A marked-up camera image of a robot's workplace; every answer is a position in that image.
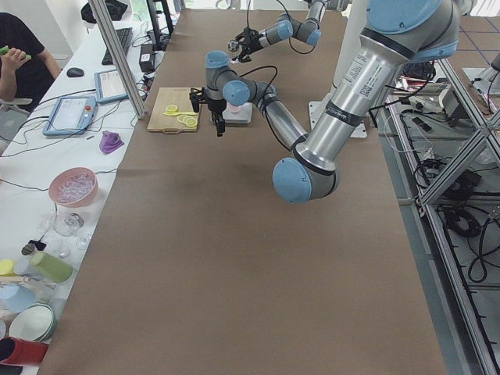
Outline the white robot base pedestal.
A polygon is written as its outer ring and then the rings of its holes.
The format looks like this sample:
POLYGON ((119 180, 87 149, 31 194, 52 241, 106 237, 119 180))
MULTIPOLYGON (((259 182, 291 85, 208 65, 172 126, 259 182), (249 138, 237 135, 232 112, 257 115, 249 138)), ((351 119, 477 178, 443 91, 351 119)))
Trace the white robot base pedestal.
POLYGON ((339 148, 364 125, 366 113, 390 73, 388 39, 369 21, 378 5, 352 3, 333 78, 337 89, 320 106, 322 112, 304 147, 339 148))

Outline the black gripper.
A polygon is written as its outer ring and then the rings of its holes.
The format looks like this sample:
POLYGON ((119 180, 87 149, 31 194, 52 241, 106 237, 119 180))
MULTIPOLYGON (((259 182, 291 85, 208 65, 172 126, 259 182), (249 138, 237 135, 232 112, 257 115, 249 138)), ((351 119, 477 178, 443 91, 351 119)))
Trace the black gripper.
POLYGON ((251 55, 263 48, 259 41, 260 36, 261 34, 251 27, 243 30, 242 52, 244 55, 251 55))
POLYGON ((207 99, 206 100, 209 111, 214 114, 214 124, 216 126, 216 135, 222 137, 225 132, 225 120, 223 118, 223 111, 227 107, 225 99, 207 99))

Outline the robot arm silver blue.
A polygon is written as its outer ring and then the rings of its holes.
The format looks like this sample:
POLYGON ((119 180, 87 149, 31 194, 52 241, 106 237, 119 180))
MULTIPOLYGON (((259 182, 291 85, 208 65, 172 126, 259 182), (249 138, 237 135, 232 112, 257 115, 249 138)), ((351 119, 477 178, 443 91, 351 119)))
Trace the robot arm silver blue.
POLYGON ((278 3, 284 8, 284 13, 280 14, 273 25, 263 30, 252 28, 249 24, 249 17, 247 17, 247 25, 243 31, 228 42, 229 50, 239 52, 234 59, 240 62, 250 61, 253 53, 281 41, 288 41, 290 47, 299 54, 308 54, 316 47, 321 37, 320 23, 330 1, 308 1, 309 12, 304 21, 292 17, 282 1, 278 1, 278 3), (291 44, 292 39, 308 45, 311 49, 307 52, 294 49, 291 44))
POLYGON ((363 117, 406 63, 452 55, 458 44, 462 15, 473 1, 370 1, 360 46, 310 133, 286 109, 270 84, 247 80, 230 68, 223 51, 205 57, 206 86, 202 98, 223 133, 228 104, 254 104, 275 137, 291 152, 273 169, 273 186, 291 203, 323 198, 338 184, 335 158, 363 117))

